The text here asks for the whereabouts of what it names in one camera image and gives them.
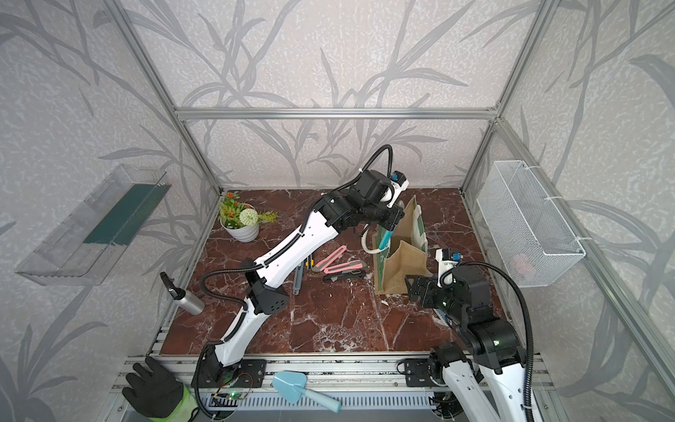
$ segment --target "leaf pattern wallpaper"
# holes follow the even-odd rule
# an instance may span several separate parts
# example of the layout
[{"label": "leaf pattern wallpaper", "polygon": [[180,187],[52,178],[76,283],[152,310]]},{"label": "leaf pattern wallpaper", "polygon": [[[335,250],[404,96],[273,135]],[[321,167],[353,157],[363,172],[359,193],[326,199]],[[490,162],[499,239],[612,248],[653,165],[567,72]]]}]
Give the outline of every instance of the leaf pattern wallpaper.
[{"label": "leaf pattern wallpaper", "polygon": [[[539,0],[123,4],[178,107],[491,107]],[[387,142],[412,186],[457,187],[487,122],[189,126],[226,187],[337,186]]]},{"label": "leaf pattern wallpaper", "polygon": [[[561,2],[506,110],[671,346],[674,39],[673,1]],[[494,152],[501,144],[497,138],[468,192],[491,260],[499,255],[475,197],[489,163],[509,159]],[[675,404],[584,265],[525,294],[537,348],[572,420],[675,420]]]},{"label": "leaf pattern wallpaper", "polygon": [[[91,421],[144,354],[209,216],[209,185],[98,2],[0,4],[0,419]],[[119,163],[171,184],[106,280],[39,286],[18,263]]]}]

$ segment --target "work glove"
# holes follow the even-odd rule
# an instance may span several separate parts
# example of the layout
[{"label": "work glove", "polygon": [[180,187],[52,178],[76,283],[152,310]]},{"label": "work glove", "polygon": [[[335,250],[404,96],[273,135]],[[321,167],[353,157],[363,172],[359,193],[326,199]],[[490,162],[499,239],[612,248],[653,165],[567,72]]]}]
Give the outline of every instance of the work glove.
[{"label": "work glove", "polygon": [[187,387],[151,357],[145,358],[150,371],[134,363],[138,373],[128,373],[131,386],[122,389],[124,398],[141,415],[156,422],[187,422],[197,402]]}]

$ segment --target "pink utility knife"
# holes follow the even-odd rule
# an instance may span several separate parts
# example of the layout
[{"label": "pink utility knife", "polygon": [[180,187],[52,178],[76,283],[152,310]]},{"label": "pink utility knife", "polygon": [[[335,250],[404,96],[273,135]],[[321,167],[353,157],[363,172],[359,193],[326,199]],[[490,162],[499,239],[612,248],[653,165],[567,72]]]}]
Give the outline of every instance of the pink utility knife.
[{"label": "pink utility knife", "polygon": [[326,268],[328,265],[331,265],[336,259],[340,258],[342,254],[347,250],[347,246],[342,245],[341,247],[335,249],[330,255],[328,255],[325,259],[317,263],[314,267],[312,267],[312,271],[315,273],[320,273],[323,271],[324,268]]},{"label": "pink utility knife", "polygon": [[366,263],[357,259],[356,261],[349,261],[342,264],[333,265],[332,267],[326,267],[323,269],[323,272],[326,274],[340,273],[347,271],[349,269],[362,269],[366,267]]}]

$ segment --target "white flower pot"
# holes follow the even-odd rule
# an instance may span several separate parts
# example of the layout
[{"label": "white flower pot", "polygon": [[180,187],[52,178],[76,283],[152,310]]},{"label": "white flower pot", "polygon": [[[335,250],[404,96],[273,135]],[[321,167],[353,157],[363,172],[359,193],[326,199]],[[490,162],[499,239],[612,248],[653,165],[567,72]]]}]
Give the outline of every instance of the white flower pot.
[{"label": "white flower pot", "polygon": [[255,238],[258,237],[258,231],[260,230],[260,224],[256,224],[255,226],[244,226],[240,229],[227,228],[223,225],[222,221],[220,222],[220,225],[223,229],[227,230],[230,236],[232,236],[236,240],[239,240],[241,243],[248,243],[255,240]]}]

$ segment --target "wire mesh basket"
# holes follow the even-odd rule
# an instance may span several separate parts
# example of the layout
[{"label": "wire mesh basket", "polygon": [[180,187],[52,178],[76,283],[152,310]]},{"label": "wire mesh basket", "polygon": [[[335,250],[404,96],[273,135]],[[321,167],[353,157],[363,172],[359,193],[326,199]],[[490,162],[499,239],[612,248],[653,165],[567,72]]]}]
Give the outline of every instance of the wire mesh basket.
[{"label": "wire mesh basket", "polygon": [[586,256],[524,161],[494,161],[478,206],[506,271],[520,287],[548,286]]}]

